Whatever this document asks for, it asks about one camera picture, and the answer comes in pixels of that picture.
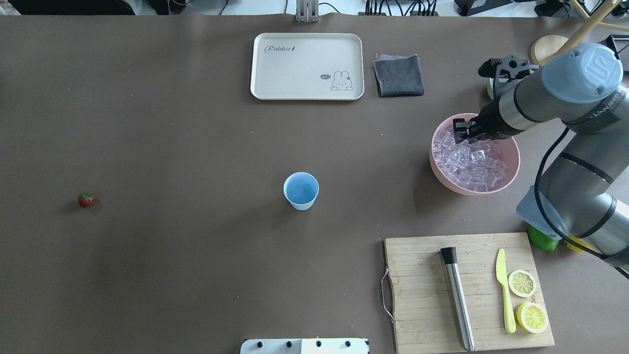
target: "blue joint cap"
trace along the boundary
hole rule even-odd
[[[614,52],[596,43],[578,45],[542,68],[544,87],[570,103],[600,101],[618,88],[622,79],[623,65]]]

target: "white floor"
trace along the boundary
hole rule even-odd
[[[454,0],[435,1],[437,1],[436,11],[439,16],[459,16]],[[126,2],[129,3],[136,14],[155,14],[155,11],[148,5],[147,0],[126,0]],[[287,13],[294,14],[297,7],[296,0],[187,0],[187,2],[188,5],[184,13],[220,14],[223,7],[225,7],[223,15],[276,14],[283,13],[284,8],[286,8]],[[336,7],[339,12],[345,14],[358,14],[359,11],[365,11],[365,0],[322,0],[320,2],[329,3]],[[412,0],[398,0],[398,2],[403,11],[406,11],[413,3]],[[537,17],[533,8],[537,3],[544,2],[544,0],[539,0],[527,3],[513,3],[473,16]],[[592,9],[596,3],[597,0],[586,0],[588,9]],[[394,0],[389,0],[389,5],[391,6],[391,14],[393,16],[401,16],[399,7]],[[334,12],[336,11],[329,5],[322,4],[319,6],[319,14],[321,15]],[[386,5],[383,5],[382,12],[389,13]],[[0,0],[0,15],[2,14],[19,13],[6,0]]]

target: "pink bowl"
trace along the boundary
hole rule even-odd
[[[455,118],[464,118],[466,121],[476,117],[475,113],[461,113],[457,115],[453,115],[452,117],[444,120],[438,127],[435,129],[435,133],[430,140],[430,167],[435,173],[437,179],[443,183],[449,190],[455,191],[459,194],[463,195],[486,195],[496,193],[497,191],[501,191],[515,180],[515,176],[518,174],[520,170],[520,150],[518,149],[518,144],[515,143],[513,138],[508,138],[506,140],[494,140],[495,143],[500,145],[500,160],[504,161],[507,165],[507,170],[504,172],[507,176],[498,182],[498,186],[495,189],[490,191],[472,191],[465,189],[461,186],[456,185],[453,181],[450,181],[443,171],[437,166],[435,162],[435,154],[432,151],[432,143],[435,140],[435,135],[439,129],[448,129],[452,126],[452,120]]]

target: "white bracket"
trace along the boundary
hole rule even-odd
[[[295,19],[297,22],[319,22],[319,1],[297,0]]]
[[[240,354],[369,354],[365,338],[246,340]]]

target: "folded gray cloth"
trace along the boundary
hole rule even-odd
[[[383,55],[373,63],[380,96],[421,96],[424,94],[420,58],[417,54],[410,57]]]

